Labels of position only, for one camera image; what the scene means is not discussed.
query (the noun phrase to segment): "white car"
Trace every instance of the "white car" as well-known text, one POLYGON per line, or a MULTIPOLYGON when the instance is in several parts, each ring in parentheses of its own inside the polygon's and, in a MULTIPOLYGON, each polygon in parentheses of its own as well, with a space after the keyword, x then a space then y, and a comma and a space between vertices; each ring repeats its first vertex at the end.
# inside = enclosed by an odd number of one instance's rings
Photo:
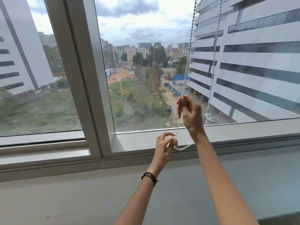
POLYGON ((211 114, 205 114, 204 115, 205 117, 207 116, 207 119, 210 121, 210 122, 215 122, 216 121, 216 118, 211 115, 211 114))

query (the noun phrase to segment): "person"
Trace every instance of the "person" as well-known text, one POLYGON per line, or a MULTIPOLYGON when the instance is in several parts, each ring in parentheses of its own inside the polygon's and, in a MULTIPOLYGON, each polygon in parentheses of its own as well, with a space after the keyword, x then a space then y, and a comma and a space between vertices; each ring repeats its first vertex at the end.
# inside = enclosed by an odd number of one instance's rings
MULTIPOLYGON (((200 104, 195 102, 189 95, 180 96, 177 101, 178 118, 181 117, 181 113, 183 123, 197 147, 219 223, 221 225, 257 225, 257 220, 231 182, 206 136, 200 104)), ((156 138, 154 157, 147 169, 147 172, 153 174, 154 177, 149 173, 143 176, 114 225, 141 225, 143 223, 156 179, 167 164, 173 147, 178 145, 174 136, 171 132, 165 132, 156 138)))

